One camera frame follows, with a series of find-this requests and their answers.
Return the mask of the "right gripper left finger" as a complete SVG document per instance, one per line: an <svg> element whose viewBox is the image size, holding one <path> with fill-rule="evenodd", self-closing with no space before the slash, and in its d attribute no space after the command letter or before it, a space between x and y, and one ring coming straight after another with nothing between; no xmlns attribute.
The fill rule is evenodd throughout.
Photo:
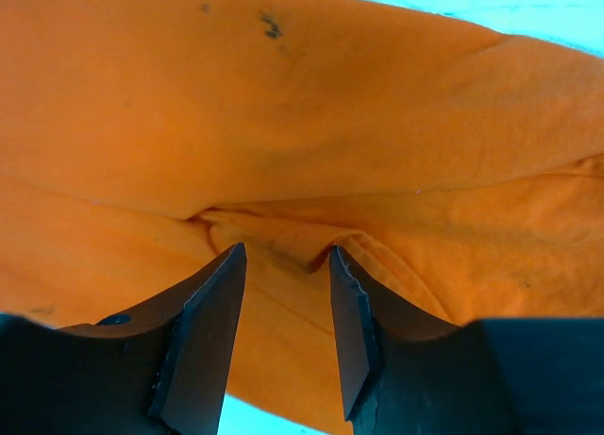
<svg viewBox="0 0 604 435"><path fill-rule="evenodd" d="M1 316L5 434L214 434L243 301L236 244L175 286L90 325Z"/></svg>

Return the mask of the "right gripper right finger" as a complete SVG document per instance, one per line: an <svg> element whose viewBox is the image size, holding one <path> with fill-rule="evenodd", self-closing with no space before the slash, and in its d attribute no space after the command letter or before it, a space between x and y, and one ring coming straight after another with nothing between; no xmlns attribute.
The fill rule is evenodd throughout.
<svg viewBox="0 0 604 435"><path fill-rule="evenodd" d="M329 257L344 407L357 434L599 434L603 321L484 318L455 326Z"/></svg>

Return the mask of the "orange t shirt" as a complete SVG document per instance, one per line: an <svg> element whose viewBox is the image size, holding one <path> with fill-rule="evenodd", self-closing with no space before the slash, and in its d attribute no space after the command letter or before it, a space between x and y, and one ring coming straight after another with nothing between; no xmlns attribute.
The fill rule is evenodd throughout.
<svg viewBox="0 0 604 435"><path fill-rule="evenodd" d="M347 434L327 257L448 322L603 312L603 62L361 0L1 0L1 308L248 257L227 389Z"/></svg>

